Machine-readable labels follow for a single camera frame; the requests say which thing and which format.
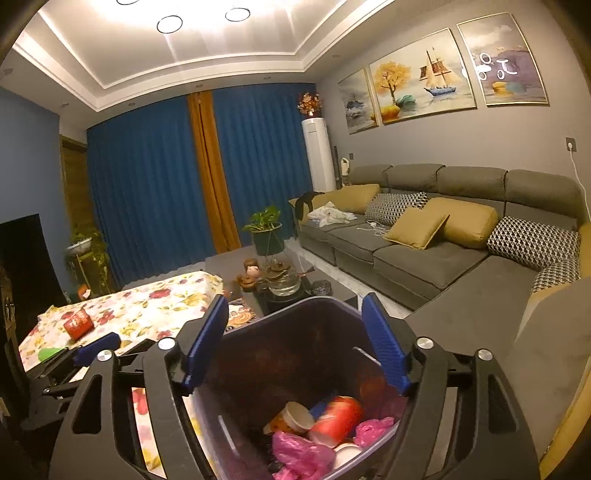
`blue curtain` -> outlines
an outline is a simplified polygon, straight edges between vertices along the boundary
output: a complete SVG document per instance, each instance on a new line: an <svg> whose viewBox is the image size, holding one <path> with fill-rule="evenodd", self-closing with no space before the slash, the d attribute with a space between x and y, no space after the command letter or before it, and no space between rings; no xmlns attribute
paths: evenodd
<svg viewBox="0 0 591 480"><path fill-rule="evenodd" d="M184 96L89 129L87 162L120 286L215 255Z"/></svg>
<svg viewBox="0 0 591 480"><path fill-rule="evenodd" d="M255 212L275 204L284 237L294 235L288 200L312 189L301 121L300 96L315 93L309 83L275 83L213 91L217 137L232 210L242 227Z"/></svg>

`potted plant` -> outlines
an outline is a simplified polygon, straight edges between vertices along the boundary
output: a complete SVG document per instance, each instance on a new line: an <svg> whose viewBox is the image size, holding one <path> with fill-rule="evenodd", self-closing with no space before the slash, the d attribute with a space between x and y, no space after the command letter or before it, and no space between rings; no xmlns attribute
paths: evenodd
<svg viewBox="0 0 591 480"><path fill-rule="evenodd" d="M250 223L244 226L244 230L252 234L252 243L255 245L256 254L268 257L283 252L285 243L279 235L281 224L275 205L265 208L262 212L252 215Z"/></svg>

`wall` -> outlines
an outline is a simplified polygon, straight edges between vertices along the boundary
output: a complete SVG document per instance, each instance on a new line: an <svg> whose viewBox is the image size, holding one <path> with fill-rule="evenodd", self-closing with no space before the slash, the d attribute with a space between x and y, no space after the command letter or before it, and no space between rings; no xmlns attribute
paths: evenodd
<svg viewBox="0 0 591 480"><path fill-rule="evenodd" d="M70 226L61 185L59 117L0 88L0 223L39 213L53 268L72 288L64 260Z"/></svg>
<svg viewBox="0 0 591 480"><path fill-rule="evenodd" d="M80 143L87 143L86 130L69 124L62 117L60 117L60 135L71 138L72 140L77 140Z"/></svg>
<svg viewBox="0 0 591 480"><path fill-rule="evenodd" d="M408 10L413 0L396 0ZM389 52L449 27L465 63L470 57L456 23L484 15L513 13L536 59L550 106L486 107L471 65L467 69L477 110L406 120L349 135L337 83ZM591 195L591 98L577 58L548 9L537 0L456 0L410 17L392 16L392 34L317 82L323 115L340 157L358 164L443 163L525 168L574 177L564 137L575 137L575 160Z"/></svg>

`white cloth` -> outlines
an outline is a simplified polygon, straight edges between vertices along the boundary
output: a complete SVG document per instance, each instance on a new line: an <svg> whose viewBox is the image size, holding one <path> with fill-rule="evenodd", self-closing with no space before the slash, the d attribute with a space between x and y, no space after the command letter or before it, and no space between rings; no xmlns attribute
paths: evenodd
<svg viewBox="0 0 591 480"><path fill-rule="evenodd" d="M308 218L314 220L322 228L333 223L349 223L351 220L355 220L357 216L353 213L341 212L335 207L334 203L329 202L323 207L312 210L308 214Z"/></svg>

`white tower air conditioner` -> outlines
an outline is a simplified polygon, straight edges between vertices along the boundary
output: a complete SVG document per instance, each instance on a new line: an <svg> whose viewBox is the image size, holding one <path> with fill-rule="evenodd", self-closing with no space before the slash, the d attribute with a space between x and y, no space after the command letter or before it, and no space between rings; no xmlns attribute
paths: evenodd
<svg viewBox="0 0 591 480"><path fill-rule="evenodd" d="M335 170L326 122L323 118L307 118L301 125L304 128L312 188L315 192L336 190Z"/></svg>

